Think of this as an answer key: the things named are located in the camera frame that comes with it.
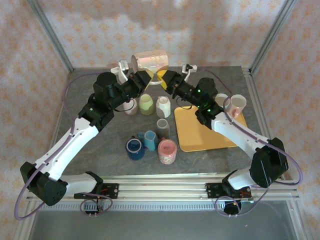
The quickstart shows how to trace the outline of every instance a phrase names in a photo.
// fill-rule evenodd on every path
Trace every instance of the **blue mug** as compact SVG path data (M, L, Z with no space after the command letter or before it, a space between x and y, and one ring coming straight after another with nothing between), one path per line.
M132 136L129 141L126 142L125 150L131 160L140 160L145 155L145 147L143 143Z
M157 149L159 140L157 134L154 131L141 131L138 133L138 137L142 140L144 146L149 151L155 151Z

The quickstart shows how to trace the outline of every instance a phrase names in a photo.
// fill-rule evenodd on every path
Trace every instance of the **floral wallpaper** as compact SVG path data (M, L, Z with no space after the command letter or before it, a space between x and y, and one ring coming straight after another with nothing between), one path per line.
M269 126L304 173L298 187L314 239L320 232L320 3L298 1L255 81ZM297 179L295 167L289 165Z
M68 71L26 0L1 1L0 56L0 239L11 240L20 166L48 150Z
M75 68L165 49L170 65L249 68L285 0L40 0Z

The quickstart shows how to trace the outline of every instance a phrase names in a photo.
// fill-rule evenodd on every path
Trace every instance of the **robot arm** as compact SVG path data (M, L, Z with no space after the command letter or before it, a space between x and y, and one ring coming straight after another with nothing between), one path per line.
M151 77L146 71L138 71L130 74L120 85L113 73L101 73L93 84L94 93L74 121L73 131L70 128L53 148L34 164L25 162L21 166L20 172L25 183L36 170L40 170L28 189L48 206L59 202L65 194L100 193L103 181L93 172L71 176L62 176L62 173L82 147L111 121L114 109L132 98L139 97L150 80Z
M179 96L182 100L198 107L195 115L202 125L229 138L252 160L251 167L235 170L223 179L223 190L229 196L234 190L247 186L259 185L262 188L267 188L288 170L287 158L284 155L248 137L247 134L229 122L224 110L214 100L218 91L212 78L202 78L194 87L185 81L185 73L179 74L175 71L162 70L158 72L157 76L162 81L161 86L168 94L172 95L172 98ZM231 120L237 125L241 125L232 117ZM284 151L284 145L278 138L270 140L245 126L242 126L242 129L255 136L256 139Z

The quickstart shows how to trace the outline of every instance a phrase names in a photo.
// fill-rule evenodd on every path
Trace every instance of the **mounting plate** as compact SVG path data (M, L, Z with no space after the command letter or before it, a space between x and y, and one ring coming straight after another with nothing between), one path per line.
M223 184L220 182L206 183L205 190L206 190L208 199L217 199L218 197L221 197L221 196L228 196L228 194L223 189ZM231 195L229 195L229 197L232 197L234 199L243 199L243 198L251 199L252 195L251 195L250 187L243 187L239 190L233 190Z
M103 183L100 192L92 192L93 194L99 194L107 196L111 199L117 199L119 194L119 184L118 183ZM81 193L76 193L73 196L75 199L96 199L95 196L83 195Z

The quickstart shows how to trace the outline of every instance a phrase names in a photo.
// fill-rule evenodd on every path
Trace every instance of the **pink mug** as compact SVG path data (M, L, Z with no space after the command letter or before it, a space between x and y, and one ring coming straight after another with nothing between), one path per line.
M176 160L177 150L178 147L174 141L170 139L162 140L158 145L160 162L166 165L172 164Z

